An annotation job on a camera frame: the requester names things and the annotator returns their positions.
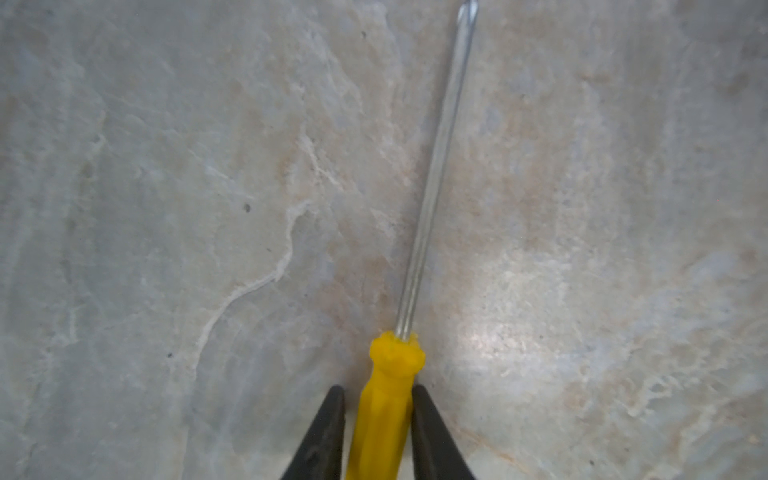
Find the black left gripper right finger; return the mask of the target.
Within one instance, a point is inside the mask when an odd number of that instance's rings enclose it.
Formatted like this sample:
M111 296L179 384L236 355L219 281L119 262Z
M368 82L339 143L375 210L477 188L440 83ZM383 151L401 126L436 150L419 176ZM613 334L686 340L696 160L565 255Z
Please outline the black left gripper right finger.
M412 389L411 442L416 480L475 480L428 390Z

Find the yellow handled screwdriver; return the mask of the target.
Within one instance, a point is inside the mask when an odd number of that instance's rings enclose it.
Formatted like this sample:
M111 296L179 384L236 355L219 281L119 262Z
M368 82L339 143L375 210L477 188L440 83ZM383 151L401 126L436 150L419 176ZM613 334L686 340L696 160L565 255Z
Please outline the yellow handled screwdriver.
M475 1L464 2L458 10L451 66L397 322L370 346L372 374L358 405L346 469L349 479L396 478L405 447L412 447L412 389L419 384L417 375L426 363L426 354L412 331L413 319L478 10Z

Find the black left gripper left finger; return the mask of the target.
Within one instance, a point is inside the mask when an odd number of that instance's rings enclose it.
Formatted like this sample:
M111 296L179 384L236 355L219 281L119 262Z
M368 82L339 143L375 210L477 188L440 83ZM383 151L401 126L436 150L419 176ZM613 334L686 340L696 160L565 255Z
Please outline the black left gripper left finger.
M345 413L344 388L333 385L282 475L282 480L341 479Z

